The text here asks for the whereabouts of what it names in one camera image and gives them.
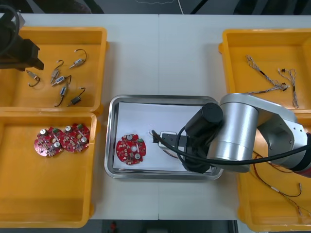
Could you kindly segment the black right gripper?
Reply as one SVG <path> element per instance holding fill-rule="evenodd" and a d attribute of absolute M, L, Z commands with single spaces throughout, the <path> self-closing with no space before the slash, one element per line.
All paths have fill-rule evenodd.
<path fill-rule="evenodd" d="M 195 148 L 195 149 L 189 147 L 189 150 L 192 153 L 192 155 L 195 157 L 206 158 L 208 150 L 209 150 L 209 145 L 200 146 L 199 148 Z M 182 162 L 183 167 L 187 171 L 204 174 L 210 168 L 214 168 L 213 165 L 199 161 L 197 159 L 192 159 L 192 158 L 185 157 L 182 155 L 181 155 L 181 158 L 183 159 L 183 162 Z"/>

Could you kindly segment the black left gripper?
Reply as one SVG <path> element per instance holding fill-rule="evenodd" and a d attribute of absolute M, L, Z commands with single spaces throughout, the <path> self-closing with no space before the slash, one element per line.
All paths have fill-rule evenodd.
<path fill-rule="evenodd" d="M 24 71 L 25 68 L 34 67 L 44 69 L 44 63 L 38 58 L 40 48 L 30 39 L 23 39 L 19 35 L 11 38 L 5 45 L 0 39 L 0 68 L 17 69 Z"/>

